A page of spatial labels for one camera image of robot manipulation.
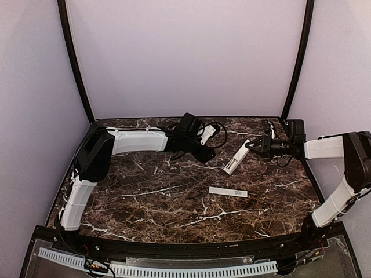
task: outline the marble tabletop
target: marble tabletop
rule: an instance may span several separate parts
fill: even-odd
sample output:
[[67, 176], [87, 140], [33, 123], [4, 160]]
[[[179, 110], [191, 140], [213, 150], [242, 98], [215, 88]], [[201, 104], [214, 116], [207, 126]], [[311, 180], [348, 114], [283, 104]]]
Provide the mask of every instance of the marble tabletop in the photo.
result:
[[[153, 243], [213, 243], [258, 239], [298, 232], [319, 200], [295, 159], [286, 168], [249, 153], [231, 176], [223, 167], [246, 139], [263, 132], [263, 118], [202, 118], [228, 130], [225, 146], [207, 164], [187, 154], [135, 152], [113, 156], [108, 176], [95, 187], [84, 211], [81, 234]], [[284, 132], [270, 118], [278, 133]], [[168, 126], [177, 118], [101, 120], [106, 126]], [[214, 144], [223, 140], [223, 132]], [[63, 203], [66, 179], [52, 208], [49, 227]], [[209, 193], [209, 187], [239, 189], [248, 197]]]

